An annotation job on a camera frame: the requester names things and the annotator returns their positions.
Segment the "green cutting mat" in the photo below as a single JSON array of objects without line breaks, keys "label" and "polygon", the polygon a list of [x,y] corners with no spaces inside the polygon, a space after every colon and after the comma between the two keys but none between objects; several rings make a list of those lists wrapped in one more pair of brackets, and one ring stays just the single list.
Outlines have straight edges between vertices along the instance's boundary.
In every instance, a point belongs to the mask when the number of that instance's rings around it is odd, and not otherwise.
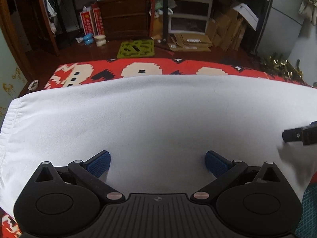
[{"label": "green cutting mat", "polygon": [[296,229],[297,237],[317,237],[317,187],[316,184],[309,185],[302,200],[303,215]]}]

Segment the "Christmas garland with ornaments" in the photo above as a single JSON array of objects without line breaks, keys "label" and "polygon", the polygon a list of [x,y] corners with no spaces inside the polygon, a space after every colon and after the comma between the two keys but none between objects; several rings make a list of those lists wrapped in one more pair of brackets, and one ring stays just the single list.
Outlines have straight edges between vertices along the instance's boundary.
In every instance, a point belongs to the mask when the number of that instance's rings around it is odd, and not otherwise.
[{"label": "Christmas garland with ornaments", "polygon": [[303,82],[303,72],[300,69],[299,59],[293,65],[282,53],[274,52],[268,57],[261,58],[260,66],[269,75],[279,76],[290,81]]}]

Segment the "silver refrigerator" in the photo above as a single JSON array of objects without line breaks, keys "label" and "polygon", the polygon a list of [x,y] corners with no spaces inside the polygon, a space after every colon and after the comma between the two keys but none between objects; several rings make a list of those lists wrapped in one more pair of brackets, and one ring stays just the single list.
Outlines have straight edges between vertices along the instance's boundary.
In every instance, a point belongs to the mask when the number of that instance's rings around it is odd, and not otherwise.
[{"label": "silver refrigerator", "polygon": [[299,14],[303,0],[270,0],[265,28],[257,46],[257,54],[268,57],[273,53],[288,58],[297,41],[304,17]]}]

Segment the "stack of flattened cardboard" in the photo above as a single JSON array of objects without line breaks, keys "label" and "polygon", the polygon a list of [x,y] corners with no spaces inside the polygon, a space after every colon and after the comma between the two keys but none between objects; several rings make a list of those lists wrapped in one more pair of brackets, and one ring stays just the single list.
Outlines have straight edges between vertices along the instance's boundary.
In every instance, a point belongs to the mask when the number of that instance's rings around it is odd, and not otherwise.
[{"label": "stack of flattened cardboard", "polygon": [[258,16],[245,3],[216,0],[205,33],[169,33],[168,46],[173,52],[202,52],[211,47],[237,51],[246,31],[254,33],[257,25]]}]

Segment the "blue ceramic figurine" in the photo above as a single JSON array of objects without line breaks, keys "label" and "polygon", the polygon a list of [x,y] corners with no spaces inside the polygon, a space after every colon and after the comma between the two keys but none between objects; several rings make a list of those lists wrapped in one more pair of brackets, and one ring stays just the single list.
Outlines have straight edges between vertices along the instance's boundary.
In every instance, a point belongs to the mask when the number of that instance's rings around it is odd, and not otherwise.
[{"label": "blue ceramic figurine", "polygon": [[75,39],[79,44],[83,42],[85,45],[90,45],[94,42],[94,35],[92,33],[88,33],[84,37]]}]

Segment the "cream ceramic pot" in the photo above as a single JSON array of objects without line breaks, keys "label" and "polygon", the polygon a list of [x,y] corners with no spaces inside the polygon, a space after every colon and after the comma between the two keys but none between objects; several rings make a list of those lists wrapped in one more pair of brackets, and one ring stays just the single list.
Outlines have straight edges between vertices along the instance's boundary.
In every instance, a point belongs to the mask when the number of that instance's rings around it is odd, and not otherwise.
[{"label": "cream ceramic pot", "polygon": [[105,35],[96,35],[94,39],[97,47],[101,47],[107,43]]}]

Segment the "white plastic drawer unit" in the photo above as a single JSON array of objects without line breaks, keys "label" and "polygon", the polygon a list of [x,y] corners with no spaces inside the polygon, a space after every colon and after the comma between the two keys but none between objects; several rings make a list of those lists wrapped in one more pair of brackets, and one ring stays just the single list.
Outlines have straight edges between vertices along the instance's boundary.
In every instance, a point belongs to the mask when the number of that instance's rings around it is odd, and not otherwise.
[{"label": "white plastic drawer unit", "polygon": [[169,0],[169,33],[206,32],[210,20],[213,0]]}]

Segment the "red couplet box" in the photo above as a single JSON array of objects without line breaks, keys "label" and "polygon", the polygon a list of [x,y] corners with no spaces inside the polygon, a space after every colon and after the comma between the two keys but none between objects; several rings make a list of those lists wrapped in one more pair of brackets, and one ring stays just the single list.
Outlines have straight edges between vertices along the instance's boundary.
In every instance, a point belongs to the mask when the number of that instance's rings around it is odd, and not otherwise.
[{"label": "red couplet box", "polygon": [[105,34],[102,15],[97,3],[93,3],[89,7],[84,7],[79,13],[79,16],[85,35],[90,33],[94,36]]}]

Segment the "dark wooden cabinet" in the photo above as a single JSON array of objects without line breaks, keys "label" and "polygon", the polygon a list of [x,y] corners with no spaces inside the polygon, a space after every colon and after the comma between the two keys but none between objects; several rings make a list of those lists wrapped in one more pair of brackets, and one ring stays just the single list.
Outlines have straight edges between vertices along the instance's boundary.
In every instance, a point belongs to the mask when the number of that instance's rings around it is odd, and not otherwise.
[{"label": "dark wooden cabinet", "polygon": [[148,38],[149,0],[102,0],[97,4],[108,40]]}]

